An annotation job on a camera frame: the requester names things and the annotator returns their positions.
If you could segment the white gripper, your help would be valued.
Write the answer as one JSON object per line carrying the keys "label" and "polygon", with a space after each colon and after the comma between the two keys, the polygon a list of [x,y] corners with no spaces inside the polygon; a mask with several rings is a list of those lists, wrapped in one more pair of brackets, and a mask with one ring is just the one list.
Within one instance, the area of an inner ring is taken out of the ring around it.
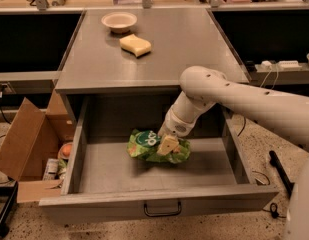
{"label": "white gripper", "polygon": [[179,145],[177,137],[188,136],[194,126],[195,120],[187,122],[185,119],[180,118],[173,111],[173,108],[170,108],[165,115],[161,128],[158,131],[158,135],[162,138],[157,149],[157,154],[165,156],[172,152]]}

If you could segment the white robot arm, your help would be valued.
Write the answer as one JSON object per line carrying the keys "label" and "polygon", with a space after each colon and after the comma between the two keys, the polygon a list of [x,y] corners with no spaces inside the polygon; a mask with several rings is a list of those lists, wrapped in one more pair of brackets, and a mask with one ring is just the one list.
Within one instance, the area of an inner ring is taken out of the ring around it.
{"label": "white robot arm", "polygon": [[[160,135],[187,136],[218,103],[309,152],[309,97],[231,82],[222,72],[201,66],[184,70],[179,84],[181,93]],[[309,157],[293,186],[284,240],[309,240]]]}

